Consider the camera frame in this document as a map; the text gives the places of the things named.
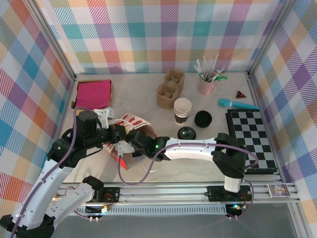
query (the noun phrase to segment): bracket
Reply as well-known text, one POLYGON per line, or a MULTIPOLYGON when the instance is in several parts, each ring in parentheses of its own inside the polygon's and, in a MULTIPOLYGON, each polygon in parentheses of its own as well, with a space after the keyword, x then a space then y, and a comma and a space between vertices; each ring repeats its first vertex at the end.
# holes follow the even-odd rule
POLYGON ((244 202, 251 201, 252 195, 250 186, 242 185, 237 193, 228 192, 223 186, 208 186, 204 194, 209 202, 244 202))
POLYGON ((120 188, 119 187, 102 187, 95 192, 95 196, 93 198, 96 202, 109 202, 117 203, 119 202, 120 197, 120 188))
POLYGON ((227 217, 231 217, 231 216, 240 216, 242 214, 243 209, 237 209, 234 207, 234 205, 232 204, 226 204, 226 211, 227 211, 227 217))

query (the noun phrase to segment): red triangle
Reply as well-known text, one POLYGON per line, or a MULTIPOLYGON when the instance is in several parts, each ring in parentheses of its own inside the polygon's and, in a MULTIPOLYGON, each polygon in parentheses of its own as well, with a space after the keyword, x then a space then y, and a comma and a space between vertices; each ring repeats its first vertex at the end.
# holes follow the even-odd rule
POLYGON ((243 93, 241 93, 240 91, 238 91, 236 98, 246 98, 247 96, 245 96, 243 93))

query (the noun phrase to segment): white table surface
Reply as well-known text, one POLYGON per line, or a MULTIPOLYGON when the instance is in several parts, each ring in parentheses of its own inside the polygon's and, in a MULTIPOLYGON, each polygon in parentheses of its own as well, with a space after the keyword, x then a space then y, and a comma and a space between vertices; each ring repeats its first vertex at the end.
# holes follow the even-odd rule
MULTIPOLYGON (((199 94, 196 73, 186 73, 184 89, 179 97, 185 97, 192 102, 192 112, 184 125, 178 125, 174 120, 173 109, 167 110, 157 106, 156 90, 163 82, 163 73, 157 74, 111 74, 111 75, 79 75, 78 80, 111 79, 113 83, 113 98, 111 107, 115 109, 114 118, 118 119, 127 112, 139 116, 151 123, 158 136, 177 137, 178 130, 183 126, 192 127, 197 139, 217 137, 219 132, 228 133, 225 113, 228 108, 218 105, 219 98, 235 100, 238 90, 247 96, 238 99, 239 102, 253 104, 251 93, 243 72, 227 73, 228 80, 217 82, 209 96, 199 94), (207 128, 199 128, 194 123, 198 111, 210 112, 212 122, 207 128)), ((63 132, 72 127, 73 110, 67 109, 63 132)), ((148 168, 150 160, 143 163, 148 168)), ((157 169, 160 162, 155 162, 152 170, 157 169)), ((129 170, 122 171, 126 181, 139 181, 146 173, 141 163, 129 170)), ((103 182, 120 181, 117 174, 117 162, 105 151, 81 160, 65 182, 81 182, 86 176, 95 176, 103 182)), ((179 159, 161 162, 158 171, 150 173, 146 181, 223 181, 224 175, 215 164, 204 160, 179 159)))

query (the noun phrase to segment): plaid wallpaper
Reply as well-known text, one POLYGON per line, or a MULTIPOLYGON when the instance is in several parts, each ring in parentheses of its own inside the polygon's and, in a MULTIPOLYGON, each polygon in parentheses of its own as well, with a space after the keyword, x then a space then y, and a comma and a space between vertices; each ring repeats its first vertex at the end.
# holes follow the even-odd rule
POLYGON ((78 73, 245 71, 284 0, 37 0, 78 73))
MULTIPOLYGON (((23 0, 0 0, 0 217, 32 188, 71 80, 23 0)), ((0 237, 5 237, 0 229, 0 237)))
POLYGON ((296 1, 255 75, 278 159, 317 237, 317 1, 296 1))

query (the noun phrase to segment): blue marker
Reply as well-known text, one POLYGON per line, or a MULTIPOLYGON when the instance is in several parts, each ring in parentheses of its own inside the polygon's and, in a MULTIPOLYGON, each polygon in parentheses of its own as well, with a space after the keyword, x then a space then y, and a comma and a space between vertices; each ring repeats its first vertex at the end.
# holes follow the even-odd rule
POLYGON ((246 104, 246 103, 240 103, 240 102, 235 102, 231 101, 226 98, 220 98, 218 101, 218 104, 224 107, 233 107, 233 108, 240 108, 240 109, 257 109, 260 110, 259 107, 251 105, 251 104, 246 104))

